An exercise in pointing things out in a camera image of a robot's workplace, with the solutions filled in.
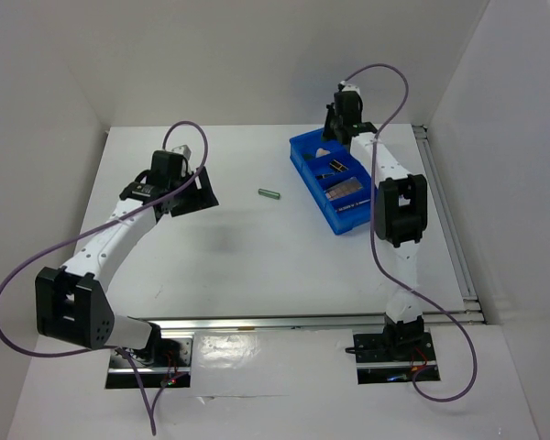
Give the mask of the beige makeup sponge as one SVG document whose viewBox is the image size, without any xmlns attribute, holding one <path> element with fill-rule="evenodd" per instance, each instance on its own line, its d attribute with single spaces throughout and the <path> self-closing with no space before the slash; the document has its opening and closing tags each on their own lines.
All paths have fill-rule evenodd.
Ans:
<svg viewBox="0 0 550 440">
<path fill-rule="evenodd" d="M 329 150 L 324 149 L 324 148 L 319 148 L 318 150 L 315 151 L 315 157 L 316 158 L 321 158 L 325 155 L 328 155 L 329 153 L 330 153 Z"/>
</svg>

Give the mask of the green lip balm tube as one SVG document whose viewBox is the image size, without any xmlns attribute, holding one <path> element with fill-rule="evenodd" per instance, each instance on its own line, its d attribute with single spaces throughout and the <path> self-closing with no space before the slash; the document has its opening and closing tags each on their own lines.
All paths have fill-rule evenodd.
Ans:
<svg viewBox="0 0 550 440">
<path fill-rule="evenodd" d="M 281 194 L 279 192 L 274 192 L 271 190 L 259 188 L 258 194 L 263 197 L 267 197 L 273 200 L 279 200 L 281 198 Z"/>
</svg>

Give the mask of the pink makeup pencil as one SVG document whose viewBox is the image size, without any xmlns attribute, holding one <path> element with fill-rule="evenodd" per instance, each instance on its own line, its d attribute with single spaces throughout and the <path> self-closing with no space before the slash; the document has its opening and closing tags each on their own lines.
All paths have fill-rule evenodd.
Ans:
<svg viewBox="0 0 550 440">
<path fill-rule="evenodd" d="M 351 210 L 351 209 L 358 208 L 362 205 L 368 205 L 369 203 L 370 203 L 370 199 L 361 200 L 361 201 L 358 201 L 358 202 L 347 204 L 345 206 L 341 206 L 341 207 L 336 209 L 336 212 L 337 213 L 342 213 L 342 212 L 345 212 L 345 211 L 348 211 L 348 210 Z"/>
</svg>

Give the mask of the long black gold lipstick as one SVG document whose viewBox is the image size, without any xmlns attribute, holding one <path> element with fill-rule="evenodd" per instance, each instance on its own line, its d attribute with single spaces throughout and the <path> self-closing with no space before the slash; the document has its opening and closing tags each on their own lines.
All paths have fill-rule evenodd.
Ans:
<svg viewBox="0 0 550 440">
<path fill-rule="evenodd" d="M 338 160 L 334 159 L 332 161 L 329 162 L 329 167 L 331 170 L 333 170 L 334 172 L 345 172 L 348 170 L 348 167 L 345 166 L 344 164 L 342 164 L 341 162 L 339 162 Z"/>
</svg>

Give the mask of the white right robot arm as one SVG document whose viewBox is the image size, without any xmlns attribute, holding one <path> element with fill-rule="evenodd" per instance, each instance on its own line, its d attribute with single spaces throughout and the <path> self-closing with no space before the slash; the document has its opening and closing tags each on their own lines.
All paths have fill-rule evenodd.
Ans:
<svg viewBox="0 0 550 440">
<path fill-rule="evenodd" d="M 356 85 L 341 82 L 326 108 L 323 140 L 338 141 L 372 175 L 377 255 L 397 284 L 387 300 L 381 347 L 389 358 L 401 359 L 424 335 L 421 304 L 411 289 L 418 285 L 417 252 L 428 223 L 427 180 L 402 166 L 376 139 L 376 128 L 362 120 Z"/>
</svg>

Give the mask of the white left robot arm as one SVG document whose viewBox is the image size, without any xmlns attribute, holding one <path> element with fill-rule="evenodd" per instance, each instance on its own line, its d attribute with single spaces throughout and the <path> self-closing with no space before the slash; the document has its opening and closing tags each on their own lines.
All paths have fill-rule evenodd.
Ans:
<svg viewBox="0 0 550 440">
<path fill-rule="evenodd" d="M 180 216 L 214 207 L 207 171 L 191 170 L 190 149 L 157 150 L 148 170 L 120 193 L 111 227 L 96 234 L 57 269 L 35 279 L 38 332 L 96 350 L 122 347 L 143 366 L 155 364 L 167 344 L 152 322 L 113 312 L 106 292 L 138 241 L 165 215 Z"/>
</svg>

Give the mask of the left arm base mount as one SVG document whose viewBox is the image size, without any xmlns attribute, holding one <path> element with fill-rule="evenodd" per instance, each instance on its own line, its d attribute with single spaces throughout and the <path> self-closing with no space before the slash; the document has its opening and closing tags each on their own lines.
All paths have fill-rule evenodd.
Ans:
<svg viewBox="0 0 550 440">
<path fill-rule="evenodd" d="M 126 350 L 137 367 L 144 388 L 157 390 L 162 385 L 167 385 L 170 389 L 189 388 L 192 380 L 193 334 L 168 333 L 162 338 L 163 348 L 149 360 L 139 357 L 133 350 Z M 107 390 L 138 388 L 130 362 L 116 352 L 109 358 L 104 387 Z"/>
</svg>

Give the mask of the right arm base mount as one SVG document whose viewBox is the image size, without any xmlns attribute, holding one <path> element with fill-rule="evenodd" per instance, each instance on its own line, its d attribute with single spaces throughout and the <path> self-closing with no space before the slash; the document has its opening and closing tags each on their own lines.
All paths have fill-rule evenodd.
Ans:
<svg viewBox="0 0 550 440">
<path fill-rule="evenodd" d="M 344 351 L 354 357 L 357 383 L 393 384 L 417 380 L 439 381 L 434 341 L 427 330 L 414 334 L 386 324 L 376 333 L 353 334 L 353 344 Z"/>
</svg>

